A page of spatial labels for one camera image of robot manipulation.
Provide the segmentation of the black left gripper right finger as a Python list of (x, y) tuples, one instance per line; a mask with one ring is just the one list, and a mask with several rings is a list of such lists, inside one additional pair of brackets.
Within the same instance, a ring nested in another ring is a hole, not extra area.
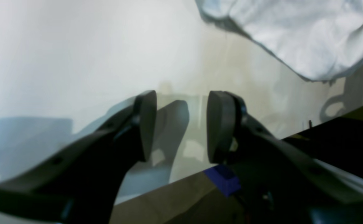
[(277, 139), (243, 98), (210, 91), (207, 149), (238, 177), (250, 224), (363, 224), (363, 179)]

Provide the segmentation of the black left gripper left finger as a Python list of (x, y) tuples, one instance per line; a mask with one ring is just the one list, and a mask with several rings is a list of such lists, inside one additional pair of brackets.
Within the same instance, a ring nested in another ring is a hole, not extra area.
[(145, 91), (97, 130), (0, 182), (0, 212), (61, 224), (107, 224), (126, 173), (149, 160), (157, 93)]

